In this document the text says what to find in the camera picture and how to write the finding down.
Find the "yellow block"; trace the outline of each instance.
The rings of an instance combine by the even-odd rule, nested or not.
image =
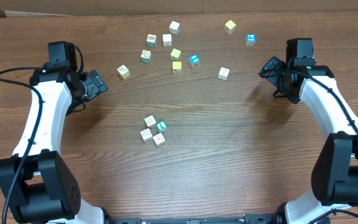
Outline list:
[[[235,28],[235,26],[236,26],[236,24],[233,22],[233,21],[228,21],[226,24],[225,24],[226,26],[227,26],[227,28],[229,28],[229,29],[233,29],[233,28]]]
[[[181,51],[180,50],[178,50],[178,49],[173,49],[172,50],[172,52],[171,52],[171,59],[172,59],[172,57],[173,58],[180,58],[180,53],[181,53]]]
[[[181,62],[172,62],[172,68],[174,70],[180,70],[181,69]]]

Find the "cluster of blocks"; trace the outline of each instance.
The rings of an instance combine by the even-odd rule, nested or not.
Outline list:
[[[227,21],[224,25],[224,30],[231,34],[236,29],[236,24],[230,20]],[[172,35],[171,34],[179,34],[180,31],[180,23],[172,21],[169,26],[170,34],[163,34],[162,42],[163,46],[172,46]],[[149,47],[156,47],[157,36],[153,34],[149,34],[146,39],[146,45]],[[254,46],[256,43],[256,35],[255,34],[247,34],[246,37],[246,46]],[[140,59],[142,62],[150,63],[152,58],[152,52],[149,50],[143,50],[142,54],[140,55]],[[172,72],[173,73],[181,73],[181,51],[178,49],[173,49],[170,55],[172,62]],[[195,68],[197,65],[200,64],[200,58],[198,55],[194,54],[189,57],[189,64],[191,68]],[[117,69],[120,76],[125,79],[131,73],[129,72],[128,68],[125,65],[122,65]],[[218,78],[222,80],[227,80],[229,75],[230,69],[221,67]]]
[[[167,124],[165,124],[165,121],[160,121],[160,122],[156,123],[153,115],[146,117],[144,119],[144,121],[146,122],[147,129],[140,132],[140,135],[142,136],[143,141],[147,142],[147,141],[153,139],[155,144],[157,145],[157,147],[165,144],[165,138],[162,135],[162,133],[164,133],[165,131],[168,130]],[[156,128],[156,127],[157,127],[158,134],[153,136],[150,128]]]
[[[231,34],[236,29],[236,24],[229,20],[224,25],[224,31],[226,31],[228,34]],[[247,34],[246,37],[246,46],[254,46],[256,43],[256,35],[255,34]]]

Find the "cube face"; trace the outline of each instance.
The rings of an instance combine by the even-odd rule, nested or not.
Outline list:
[[[149,128],[140,132],[144,142],[147,142],[153,138],[153,134]]]
[[[172,21],[169,26],[169,32],[172,34],[178,34],[180,30],[180,23]]]
[[[155,142],[155,144],[157,145],[157,147],[159,147],[159,146],[165,144],[165,138],[164,138],[164,136],[163,136],[161,133],[158,134],[158,135],[155,135],[155,136],[153,137],[153,139],[154,139],[154,142]]]
[[[230,71],[230,69],[221,67],[221,70],[219,71],[218,78],[220,78],[222,80],[227,80],[227,76],[229,75],[229,71]]]
[[[189,57],[189,64],[192,68],[194,68],[195,66],[200,64],[200,58],[198,57],[198,55],[192,55]]]
[[[172,62],[172,72],[181,73],[181,62]]]
[[[142,59],[142,62],[150,63],[150,60],[152,59],[152,52],[149,50],[143,50],[142,55],[140,55],[140,59]]]
[[[156,124],[157,126],[157,131],[159,131],[160,133],[164,133],[165,131],[168,130],[167,125],[165,124],[165,121],[160,121]]]
[[[173,49],[171,52],[171,60],[180,60],[181,51],[178,49]]]
[[[153,34],[149,34],[149,35],[147,36],[146,44],[147,44],[147,46],[149,46],[149,47],[155,47],[156,41],[157,41],[157,36],[156,36],[156,35],[153,35]]]
[[[162,35],[162,44],[164,46],[172,46],[172,36],[171,34],[163,34]]]
[[[148,128],[154,128],[155,127],[155,119],[152,116],[148,116],[144,119],[144,121],[146,122],[146,125]]]
[[[256,43],[256,35],[255,34],[247,34],[246,46],[254,46],[255,43]]]
[[[117,68],[117,71],[123,79],[126,79],[129,75],[131,75],[129,69],[125,65],[121,65],[119,68]]]
[[[231,34],[235,29],[236,24],[231,20],[224,25],[224,31],[226,31],[228,34]]]

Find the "white robotic arm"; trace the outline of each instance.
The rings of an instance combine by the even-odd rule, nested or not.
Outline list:
[[[358,128],[358,118],[345,102],[336,86],[336,80],[328,76],[315,76],[315,79],[332,88],[335,94],[341,99],[347,112],[350,114]],[[299,96],[301,101],[306,103],[314,118],[317,120],[323,133],[324,139],[327,139],[330,133],[344,131],[347,134],[355,135],[353,128],[349,125],[341,107],[335,98],[327,92],[322,86],[313,80],[305,79],[302,82]]]
[[[60,141],[62,140],[63,124],[68,107],[71,105],[72,97],[70,90],[65,82],[40,82],[34,86],[44,101],[44,109],[35,135],[34,144],[30,149],[29,156],[38,155],[42,149],[57,151],[60,154]],[[13,150],[12,155],[18,154],[22,157],[28,145],[28,139],[34,128],[35,120],[38,115],[39,99],[37,94],[32,91],[32,102],[29,117],[25,124],[24,132],[19,144]]]
[[[314,78],[333,89],[358,128],[358,118],[340,94],[336,86],[336,80],[327,76],[317,76]],[[349,135],[356,135],[352,127],[349,126],[349,121],[346,119],[338,102],[321,85],[313,80],[304,79],[300,88],[300,98],[302,102],[306,103],[317,120],[324,139],[327,139],[330,133],[338,133],[340,131],[344,131]],[[298,199],[286,204],[285,215],[288,224],[305,224],[331,209],[338,208],[345,210],[350,207],[348,204],[322,206],[321,202],[314,196],[312,189],[309,189]]]
[[[50,62],[35,69],[30,78],[32,103],[21,140],[12,157],[0,159],[0,187],[18,223],[105,224],[108,214],[81,198],[80,187],[60,156],[60,142],[65,116],[80,104],[85,109],[85,102],[108,88],[96,70],[82,71],[78,47],[53,42],[48,49]],[[75,49],[81,56],[79,71]],[[43,101],[41,113],[39,95]],[[35,175],[41,175],[43,182],[27,184]]]

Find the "white block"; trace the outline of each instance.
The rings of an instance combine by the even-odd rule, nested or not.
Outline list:
[[[157,36],[153,34],[147,35],[146,44],[149,47],[155,47],[155,41],[157,40]]]
[[[230,69],[221,67],[221,70],[219,71],[218,78],[220,78],[222,80],[227,80],[227,76],[229,75],[229,71],[230,71]]]
[[[142,62],[150,63],[150,60],[152,59],[152,52],[149,50],[143,50],[140,55],[140,59]]]
[[[172,35],[171,34],[163,34],[162,42],[164,46],[172,46]]]
[[[149,128],[140,132],[144,142],[147,142],[153,138],[152,132]]]
[[[154,119],[153,115],[146,117],[144,119],[144,121],[146,122],[146,125],[147,125],[148,128],[154,128],[155,127],[156,122],[155,122],[155,119]]]
[[[178,34],[180,30],[180,23],[172,21],[169,26],[169,32],[172,34]]]
[[[117,68],[117,71],[123,79],[126,79],[131,74],[125,65],[121,65],[119,68]]]
[[[154,136],[153,139],[154,139],[154,142],[155,142],[155,144],[157,145],[157,147],[159,147],[159,146],[165,144],[165,138],[164,138],[164,136],[162,135],[162,133],[160,133],[160,134]]]

